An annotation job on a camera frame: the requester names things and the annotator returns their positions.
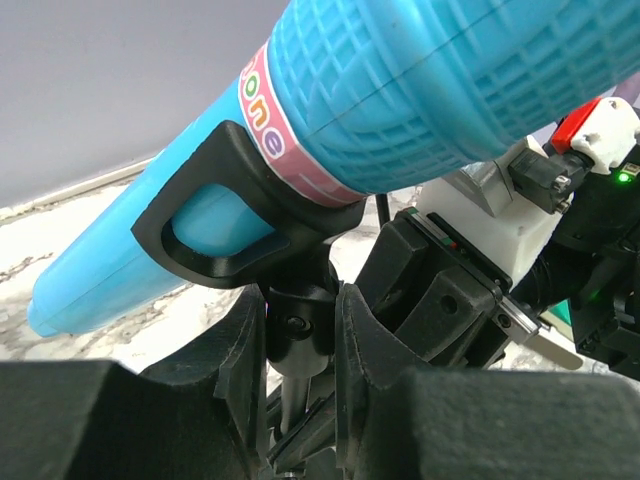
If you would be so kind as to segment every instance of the label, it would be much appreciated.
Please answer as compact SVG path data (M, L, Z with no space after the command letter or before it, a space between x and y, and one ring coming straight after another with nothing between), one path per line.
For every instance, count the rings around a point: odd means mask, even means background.
M268 42L242 70L238 99L247 129L265 162L300 195L325 207L342 207L366 195L343 185L300 145L269 75Z

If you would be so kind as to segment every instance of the white marble surface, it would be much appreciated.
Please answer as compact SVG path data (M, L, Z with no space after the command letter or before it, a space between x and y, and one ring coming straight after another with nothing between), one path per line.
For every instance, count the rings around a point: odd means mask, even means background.
M222 318L239 291L183 287L115 324L86 335L42 339L26 324L31 287L91 221L122 192L115 185L16 217L0 226L0 360L112 358L134 371L172 353ZM419 189L390 196L392 213L415 202ZM378 234L375 206L369 203L358 229L338 240L332 259L340 277L353 281ZM538 355L512 346L499 365L507 369L558 370ZM605 373L587 361L583 371ZM270 375L271 387L277 376Z

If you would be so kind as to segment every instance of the light blue tube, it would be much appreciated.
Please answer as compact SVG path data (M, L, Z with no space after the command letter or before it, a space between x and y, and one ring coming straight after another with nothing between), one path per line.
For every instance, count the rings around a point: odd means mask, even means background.
M504 153L640 69L640 0L294 0L268 45L275 93L302 146L358 192L387 192ZM95 330L183 284L130 228L224 120L238 82L38 279L41 335ZM209 255L272 231L210 186L173 219Z

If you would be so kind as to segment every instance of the white baseboard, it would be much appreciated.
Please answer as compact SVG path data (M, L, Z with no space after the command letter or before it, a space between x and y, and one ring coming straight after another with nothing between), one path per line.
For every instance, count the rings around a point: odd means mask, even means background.
M137 162L133 165L120 168L113 172L105 173L104 175L100 175L99 177L86 180L67 188L63 188L62 190L58 190L48 195L44 195L42 197L31 200L30 202L15 205L13 207L0 208L0 224L6 222L7 220L11 220L19 215L29 213L32 210L46 207L48 205L51 205L52 203L68 200L77 195L82 195L83 193L90 192L91 190L96 190L98 188L102 188L107 185L120 182L126 180L127 178L138 175L147 167L147 165L149 165L153 158L143 160L141 162Z

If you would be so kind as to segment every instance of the green led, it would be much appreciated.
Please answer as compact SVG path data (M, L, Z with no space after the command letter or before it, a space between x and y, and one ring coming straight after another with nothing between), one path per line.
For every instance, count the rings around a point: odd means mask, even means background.
M631 180L631 175L629 175L628 173L622 172L620 175L618 175L618 181L620 183L629 183Z

